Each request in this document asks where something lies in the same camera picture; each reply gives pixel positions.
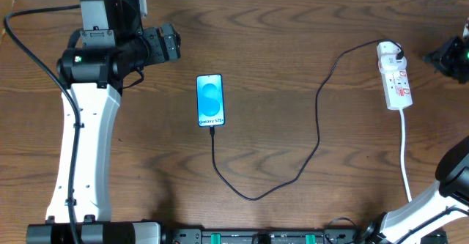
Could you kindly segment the blue Galaxy smartphone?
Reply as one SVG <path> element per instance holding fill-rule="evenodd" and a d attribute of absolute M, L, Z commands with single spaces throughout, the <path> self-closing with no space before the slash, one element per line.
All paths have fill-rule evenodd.
<path fill-rule="evenodd" d="M 224 90 L 221 74 L 200 75 L 196 78 L 199 127 L 225 123 Z"/>

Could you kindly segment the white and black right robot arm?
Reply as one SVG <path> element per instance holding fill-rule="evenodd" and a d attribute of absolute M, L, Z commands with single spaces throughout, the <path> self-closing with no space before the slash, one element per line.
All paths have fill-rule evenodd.
<path fill-rule="evenodd" d="M 452 147 L 439 162 L 433 183 L 413 197 L 405 166 L 406 123 L 404 110 L 413 104 L 407 60 L 400 44 L 383 39 L 377 43 L 387 108 L 398 111 L 401 123 L 399 164 L 407 197 L 406 205 L 384 212 L 364 229 L 359 243 L 419 243 L 423 237 L 468 216 L 468 138 Z"/>

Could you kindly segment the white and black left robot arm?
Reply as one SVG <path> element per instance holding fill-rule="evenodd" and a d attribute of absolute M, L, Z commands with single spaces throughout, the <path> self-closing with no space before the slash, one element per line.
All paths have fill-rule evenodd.
<path fill-rule="evenodd" d="M 64 129 L 59 171 L 45 223 L 28 243 L 162 243 L 154 221 L 111 219 L 109 166 L 125 77 L 180 58 L 180 36 L 166 23 L 144 28 L 146 0 L 80 0 L 83 26 L 57 62 Z"/>

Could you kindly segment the white charger plug adapter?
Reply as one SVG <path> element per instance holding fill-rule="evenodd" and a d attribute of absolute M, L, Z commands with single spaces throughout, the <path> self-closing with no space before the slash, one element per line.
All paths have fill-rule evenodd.
<path fill-rule="evenodd" d="M 385 41 L 377 45 L 378 69 L 382 74 L 407 68 L 407 60 L 400 44 Z"/>

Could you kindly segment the white power strip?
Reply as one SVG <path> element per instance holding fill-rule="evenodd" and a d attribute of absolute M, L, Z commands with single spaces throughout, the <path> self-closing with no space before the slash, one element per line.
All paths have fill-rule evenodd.
<path fill-rule="evenodd" d="M 405 70 L 381 74 L 387 108 L 392 111 L 403 110 L 413 104 L 410 84 Z"/>

